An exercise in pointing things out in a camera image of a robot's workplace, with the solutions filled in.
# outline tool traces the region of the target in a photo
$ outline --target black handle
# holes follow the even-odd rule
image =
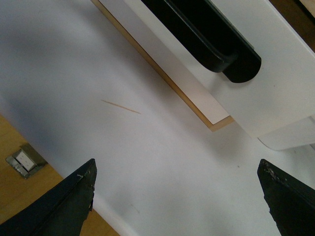
[[[260,56],[209,0],[142,0],[207,69],[234,83],[251,80]]]

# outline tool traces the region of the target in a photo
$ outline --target wall socket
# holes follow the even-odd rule
[[[23,178],[28,178],[39,171],[47,162],[30,145],[20,146],[20,150],[6,158],[10,164]]]

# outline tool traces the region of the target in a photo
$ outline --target wooden trim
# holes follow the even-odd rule
[[[149,65],[167,82],[167,84],[179,95],[179,97],[192,109],[201,121],[211,130],[217,131],[232,123],[231,116],[212,124],[205,115],[195,106],[195,104],[184,94],[184,92],[174,83],[174,81],[164,72],[164,70],[152,59],[152,57],[140,46],[140,44],[129,34],[129,32],[118,22],[118,20],[106,9],[99,0],[91,2],[103,13],[103,15],[116,27],[116,29],[127,39],[127,41],[138,51],[138,53],[149,63]]]

